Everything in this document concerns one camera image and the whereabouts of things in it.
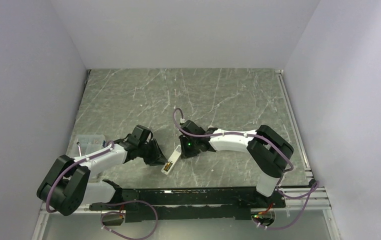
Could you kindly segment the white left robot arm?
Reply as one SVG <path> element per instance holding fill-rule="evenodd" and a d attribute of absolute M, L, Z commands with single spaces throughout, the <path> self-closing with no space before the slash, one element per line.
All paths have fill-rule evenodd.
<path fill-rule="evenodd" d="M 136 125 L 126 137 L 111 140 L 95 152 L 76 157 L 59 156 L 36 195 L 44 201 L 48 213 L 69 216 L 82 204 L 101 204 L 116 210 L 125 201 L 123 188 L 108 179 L 99 182 L 91 182 L 91 179 L 136 158 L 142 158 L 149 166 L 167 163 L 153 132 L 142 125 Z"/>

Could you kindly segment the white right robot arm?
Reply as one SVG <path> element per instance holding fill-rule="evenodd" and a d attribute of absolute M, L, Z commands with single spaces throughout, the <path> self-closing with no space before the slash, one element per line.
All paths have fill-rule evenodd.
<path fill-rule="evenodd" d="M 261 169 L 254 202 L 261 208 L 273 202 L 273 192 L 286 172 L 293 170 L 290 162 L 294 148 L 267 125 L 250 131 L 227 131 L 217 127 L 204 130 L 191 120 L 180 119 L 181 157 L 195 157 L 201 152 L 233 151 L 248 153 Z"/>

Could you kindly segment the orange AAA battery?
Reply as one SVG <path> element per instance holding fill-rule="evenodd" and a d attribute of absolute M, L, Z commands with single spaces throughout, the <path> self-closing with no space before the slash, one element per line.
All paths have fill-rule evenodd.
<path fill-rule="evenodd" d="M 163 168 L 164 172 L 169 172 L 170 168 L 172 167 L 173 163 L 172 162 L 167 162 Z"/>

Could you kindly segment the white remote control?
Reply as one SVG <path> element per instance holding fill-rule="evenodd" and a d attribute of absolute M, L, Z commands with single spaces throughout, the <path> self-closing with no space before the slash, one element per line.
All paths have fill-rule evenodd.
<path fill-rule="evenodd" d="M 182 146 L 179 144 L 176 146 L 173 153 L 170 155 L 170 157 L 168 158 L 168 160 L 166 162 L 166 163 L 168 163 L 168 162 L 173 163 L 172 167 L 170 168 L 170 170 L 168 172 L 165 172 L 163 170 L 164 166 L 166 165 L 166 163 L 165 163 L 165 165 L 161 169 L 161 172 L 168 176 L 170 174 L 170 172 L 172 171 L 172 169 L 174 168 L 174 166 L 176 165 L 177 161 L 181 158 L 181 154 L 182 154 Z"/>

